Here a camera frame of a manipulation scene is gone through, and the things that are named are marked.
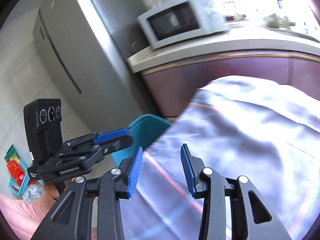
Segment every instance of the camera lens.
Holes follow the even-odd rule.
[[[48,119],[50,122],[52,122],[55,118],[55,109],[53,106],[51,106],[48,110]]]
[[[40,117],[40,122],[45,123],[45,121],[47,120],[47,112],[44,109],[42,109],[39,117]]]
[[[60,118],[60,116],[61,116],[61,109],[60,109],[60,107],[58,106],[57,109],[56,109],[56,117],[57,117],[57,118]]]

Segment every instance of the microwave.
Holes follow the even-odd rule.
[[[170,0],[138,17],[153,49],[229,29],[213,0]]]

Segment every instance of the refrigerator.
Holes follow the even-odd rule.
[[[142,0],[42,0],[33,31],[44,66],[83,121],[97,132],[160,115],[126,59],[149,46],[137,17]]]

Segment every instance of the countertop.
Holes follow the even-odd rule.
[[[180,59],[239,50],[282,50],[320,56],[320,43],[284,35],[263,27],[245,26],[156,50],[149,46],[128,58],[127,61],[131,70],[136,73]]]

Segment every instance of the blue plastic bucket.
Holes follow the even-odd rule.
[[[129,125],[130,135],[133,137],[133,145],[127,149],[112,153],[111,156],[116,166],[125,159],[132,157],[136,147],[148,148],[172,123],[153,114],[145,114],[138,117]]]

